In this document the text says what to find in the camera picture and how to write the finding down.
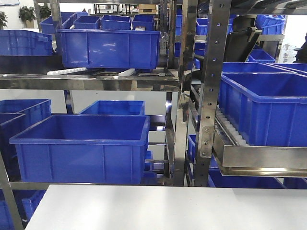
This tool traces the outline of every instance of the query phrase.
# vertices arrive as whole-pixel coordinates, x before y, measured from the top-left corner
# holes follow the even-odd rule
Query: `blue plastic bin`
[[[283,179],[283,184],[289,189],[307,189],[306,178],[288,178]]]
[[[217,169],[209,170],[208,186],[214,188],[286,189],[286,187],[274,177],[222,176]]]
[[[73,24],[75,29],[100,29],[100,17],[81,16]]]
[[[275,63],[271,66],[274,67],[281,67],[283,69],[286,69],[288,71],[293,71],[299,74],[307,75],[307,64],[299,64],[299,63]]]
[[[154,30],[154,15],[137,14],[132,20],[132,28],[145,27],[145,30]]]
[[[189,135],[188,136],[188,158],[191,162],[194,162],[195,158],[195,142],[196,142],[196,135]],[[217,165],[214,157],[212,156],[210,161],[210,169],[218,169],[219,166]]]
[[[53,115],[10,143],[24,182],[139,184],[149,126],[147,116]]]
[[[257,15],[257,18],[256,18],[256,25],[260,27],[276,25],[276,24],[281,24],[281,23],[285,23],[285,18],[282,15],[260,14],[260,15]]]
[[[145,115],[145,101],[96,101],[79,114]]]
[[[249,62],[274,63],[275,59],[263,49],[253,49],[248,57]]]
[[[14,192],[18,211],[24,219],[27,218],[28,221],[30,220],[44,193],[44,191],[36,190],[20,190]],[[0,190],[0,229],[14,230],[11,214],[2,190]]]
[[[0,150],[9,178],[19,177],[19,168],[14,145],[9,144],[9,139],[25,129],[24,114],[0,113]]]
[[[261,63],[246,63],[246,62],[224,62],[224,73],[289,73],[293,72],[280,68],[278,66],[271,66]]]
[[[155,69],[158,64],[159,31],[59,32],[63,64],[67,68]]]
[[[25,127],[51,116],[50,99],[0,101],[0,113],[25,114]]]
[[[232,32],[232,19],[229,20],[227,33]],[[208,34],[208,18],[197,18],[196,20],[196,34],[207,35]]]
[[[44,190],[25,190],[22,191],[22,203],[27,220],[29,221],[33,216],[37,206],[42,200],[46,191]]]
[[[0,30],[0,55],[52,55],[52,36],[27,30]]]
[[[250,145],[305,147],[306,88],[293,73],[225,73],[219,107]]]
[[[181,35],[182,15],[176,15],[175,35]]]
[[[131,18],[120,15],[104,15],[101,18],[102,30],[130,30]]]
[[[69,29],[72,26],[73,21],[77,19],[77,14],[73,12],[61,12],[62,24],[64,29]],[[54,26],[52,16],[46,18],[40,23],[42,32],[45,34],[53,35]]]
[[[150,150],[147,150],[146,155],[145,155],[145,159],[146,160],[152,160],[154,158],[153,156],[153,152]],[[145,171],[151,171],[154,168],[154,163],[153,162],[145,162]]]

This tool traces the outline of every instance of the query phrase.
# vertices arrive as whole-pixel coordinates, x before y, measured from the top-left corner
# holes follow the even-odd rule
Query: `potted plant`
[[[39,15],[40,15],[41,21],[43,21],[51,15],[51,9],[48,6],[40,6]]]
[[[7,27],[6,23],[8,22],[8,17],[5,12],[0,11],[0,30],[3,30],[4,27]]]
[[[34,28],[34,20],[36,20],[34,14],[34,8],[32,6],[23,6],[19,9],[19,18],[24,23],[26,28]]]

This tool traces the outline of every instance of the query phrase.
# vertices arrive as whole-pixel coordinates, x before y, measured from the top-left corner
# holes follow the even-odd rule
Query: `white table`
[[[305,230],[307,190],[51,185],[26,230]]]

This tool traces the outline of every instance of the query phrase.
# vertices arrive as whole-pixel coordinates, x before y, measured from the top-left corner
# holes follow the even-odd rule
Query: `cardboard box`
[[[157,14],[156,9],[142,9],[139,10],[139,14]]]
[[[154,4],[140,4],[140,10],[156,10],[156,6]]]

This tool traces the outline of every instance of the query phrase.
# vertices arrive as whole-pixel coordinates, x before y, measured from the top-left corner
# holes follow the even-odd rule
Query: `green plant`
[[[19,9],[19,18],[21,21],[25,23],[25,21],[33,21],[36,19],[34,15],[34,8],[32,6],[27,7],[23,6],[22,8]]]
[[[39,7],[40,18],[47,18],[51,15],[51,9],[48,6],[40,6]]]
[[[6,27],[6,23],[8,22],[8,17],[6,16],[5,12],[0,11],[0,29]]]

